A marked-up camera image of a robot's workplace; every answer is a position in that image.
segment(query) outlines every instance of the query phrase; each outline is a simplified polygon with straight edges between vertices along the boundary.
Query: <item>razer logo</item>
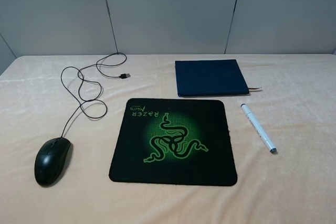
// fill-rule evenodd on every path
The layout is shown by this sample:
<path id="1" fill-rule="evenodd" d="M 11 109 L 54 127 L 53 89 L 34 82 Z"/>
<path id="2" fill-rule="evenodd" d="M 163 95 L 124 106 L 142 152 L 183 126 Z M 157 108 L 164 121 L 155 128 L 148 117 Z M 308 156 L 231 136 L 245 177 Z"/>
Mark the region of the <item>razer logo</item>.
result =
<path id="1" fill-rule="evenodd" d="M 154 152 L 143 160 L 144 163 L 162 161 L 168 152 L 171 152 L 176 158 L 183 159 L 190 155 L 193 148 L 195 150 L 208 151 L 207 147 L 201 144 L 198 139 L 187 141 L 185 138 L 188 135 L 188 129 L 181 125 L 170 125 L 171 122 L 168 120 L 168 115 L 169 113 L 165 113 L 160 124 L 160 128 L 166 132 L 166 135 L 154 136 L 150 139 L 150 145 Z"/>

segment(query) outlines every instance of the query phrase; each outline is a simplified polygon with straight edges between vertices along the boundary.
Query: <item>black mouse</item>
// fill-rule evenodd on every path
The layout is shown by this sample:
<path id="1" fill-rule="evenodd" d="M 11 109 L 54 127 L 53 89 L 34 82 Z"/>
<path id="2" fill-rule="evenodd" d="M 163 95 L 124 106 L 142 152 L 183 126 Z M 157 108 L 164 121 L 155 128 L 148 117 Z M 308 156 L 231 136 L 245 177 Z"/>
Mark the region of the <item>black mouse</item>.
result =
<path id="1" fill-rule="evenodd" d="M 47 141 L 35 159 L 35 179 L 41 186 L 50 186 L 61 174 L 71 143 L 64 137 Z"/>

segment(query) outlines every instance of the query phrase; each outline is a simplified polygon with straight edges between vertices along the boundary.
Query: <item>table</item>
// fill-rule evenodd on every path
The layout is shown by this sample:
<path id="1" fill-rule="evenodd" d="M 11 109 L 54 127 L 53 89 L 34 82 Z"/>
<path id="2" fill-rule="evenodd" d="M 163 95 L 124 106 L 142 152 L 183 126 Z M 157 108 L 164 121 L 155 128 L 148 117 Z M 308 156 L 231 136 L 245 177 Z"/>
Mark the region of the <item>table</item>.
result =
<path id="1" fill-rule="evenodd" d="M 34 161 L 45 141 L 58 137 L 76 101 L 62 87 L 66 66 L 84 67 L 101 56 L 24 56 L 0 76 L 0 222 L 8 223 L 336 223 L 335 55 L 130 55 L 104 87 L 108 114 L 79 115 L 66 138 L 73 145 L 59 182 L 42 188 Z M 218 97 L 226 108 L 238 182 L 232 187 L 115 183 L 108 172 L 126 102 L 177 98 L 175 60 L 237 59 L 250 96 Z M 110 63 L 121 56 L 109 59 Z M 65 74 L 74 92 L 76 72 Z M 85 97 L 97 87 L 85 85 Z M 240 109 L 247 103 L 277 145 L 268 152 Z M 88 108 L 98 115 L 99 105 Z"/>

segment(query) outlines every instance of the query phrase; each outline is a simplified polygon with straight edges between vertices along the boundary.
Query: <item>navy notebook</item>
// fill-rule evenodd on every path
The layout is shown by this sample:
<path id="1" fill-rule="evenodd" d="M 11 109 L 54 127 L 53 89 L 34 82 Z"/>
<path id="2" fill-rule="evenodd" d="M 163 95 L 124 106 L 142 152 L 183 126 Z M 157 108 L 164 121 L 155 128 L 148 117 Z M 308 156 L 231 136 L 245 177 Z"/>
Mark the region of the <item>navy notebook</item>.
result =
<path id="1" fill-rule="evenodd" d="M 193 60 L 175 62 L 179 97 L 248 94 L 236 60 Z"/>

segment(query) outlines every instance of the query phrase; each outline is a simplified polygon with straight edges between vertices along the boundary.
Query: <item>mouse pad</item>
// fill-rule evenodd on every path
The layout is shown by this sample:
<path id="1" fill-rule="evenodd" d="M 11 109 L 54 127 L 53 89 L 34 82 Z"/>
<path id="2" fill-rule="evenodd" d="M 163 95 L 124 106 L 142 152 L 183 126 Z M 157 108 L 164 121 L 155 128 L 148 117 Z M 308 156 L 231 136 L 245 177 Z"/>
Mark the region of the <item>mouse pad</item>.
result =
<path id="1" fill-rule="evenodd" d="M 234 185 L 237 173 L 223 103 L 130 99 L 109 177 L 115 182 Z"/>

